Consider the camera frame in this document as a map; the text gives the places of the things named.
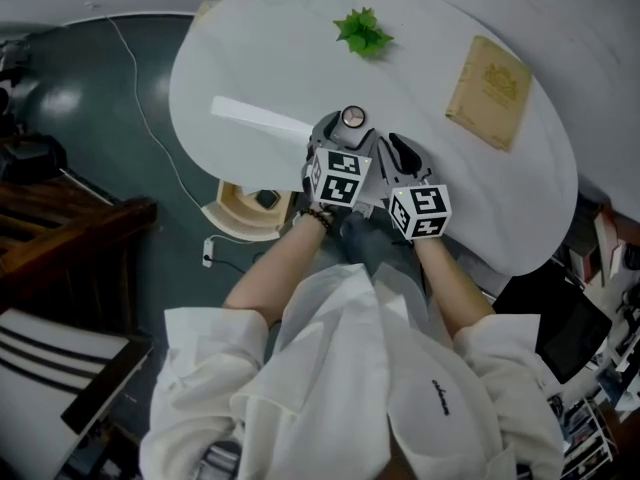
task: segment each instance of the black beaded bracelet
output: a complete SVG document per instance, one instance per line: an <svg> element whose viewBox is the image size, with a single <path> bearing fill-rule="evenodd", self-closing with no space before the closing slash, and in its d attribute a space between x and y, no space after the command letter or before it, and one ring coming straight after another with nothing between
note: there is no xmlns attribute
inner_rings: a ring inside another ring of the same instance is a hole
<svg viewBox="0 0 640 480"><path fill-rule="evenodd" d="M327 219L325 219L320 212L312 210L311 208L306 208L305 210L302 210L300 212L300 215L304 215L305 213L307 215L311 215L314 219L320 222L320 224L322 224L327 231L331 229L331 223Z"/></svg>

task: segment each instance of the white wall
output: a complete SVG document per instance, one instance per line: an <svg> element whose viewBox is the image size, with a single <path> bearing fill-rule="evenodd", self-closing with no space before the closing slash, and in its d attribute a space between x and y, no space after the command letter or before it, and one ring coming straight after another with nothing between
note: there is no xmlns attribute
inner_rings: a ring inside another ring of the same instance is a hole
<svg viewBox="0 0 640 480"><path fill-rule="evenodd" d="M201 0L0 0L0 35L100 12L194 12ZM445 0L534 70L567 129L582 176L640 221L640 0Z"/></svg>

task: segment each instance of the green floor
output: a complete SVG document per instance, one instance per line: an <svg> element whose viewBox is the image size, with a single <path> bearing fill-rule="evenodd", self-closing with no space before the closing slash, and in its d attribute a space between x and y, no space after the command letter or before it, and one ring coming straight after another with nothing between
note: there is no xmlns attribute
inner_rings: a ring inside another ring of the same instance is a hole
<svg viewBox="0 0 640 480"><path fill-rule="evenodd" d="M117 23L138 59L139 94L151 129L165 144L196 200L215 199L218 181L186 155L171 125L168 92L173 61L191 20L134 17ZM15 93L16 113L31 130L55 137L69 166L112 195L158 202L157 227L138 255L136 309L156 342L144 371L115 409L142 434L153 378L166 350L163 310L222 303L239 274L201 264L204 239L218 231L184 195L164 152L145 131L133 96L133 65L113 25L95 21L32 37L30 74ZM216 257L246 270L267 245L216 243Z"/></svg>

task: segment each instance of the white shirt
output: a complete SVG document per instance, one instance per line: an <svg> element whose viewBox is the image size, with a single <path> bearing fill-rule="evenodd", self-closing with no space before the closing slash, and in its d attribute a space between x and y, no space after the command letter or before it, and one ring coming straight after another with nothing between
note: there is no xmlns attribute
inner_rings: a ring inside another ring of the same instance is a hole
<svg viewBox="0 0 640 480"><path fill-rule="evenodd" d="M408 278L381 270L375 284L362 265L302 282L266 365L258 313L167 311L170 349L140 448L146 480L190 478L230 434L242 443L240 479L374 479L389 426L420 479L515 479L516 464L559 479L539 317L486 317L456 335L454 352L420 330L425 308L391 288Z"/></svg>

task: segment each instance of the green plant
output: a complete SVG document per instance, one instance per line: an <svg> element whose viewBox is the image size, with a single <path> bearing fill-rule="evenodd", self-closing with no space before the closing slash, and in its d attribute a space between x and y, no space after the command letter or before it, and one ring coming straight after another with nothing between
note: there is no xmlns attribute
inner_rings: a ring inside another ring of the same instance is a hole
<svg viewBox="0 0 640 480"><path fill-rule="evenodd" d="M344 20L336 20L334 23L340 29L337 41L346 41L349 51L361 57L378 54L393 39L376 27L378 20L373 15L373 9L363 7L362 12L352 9Z"/></svg>

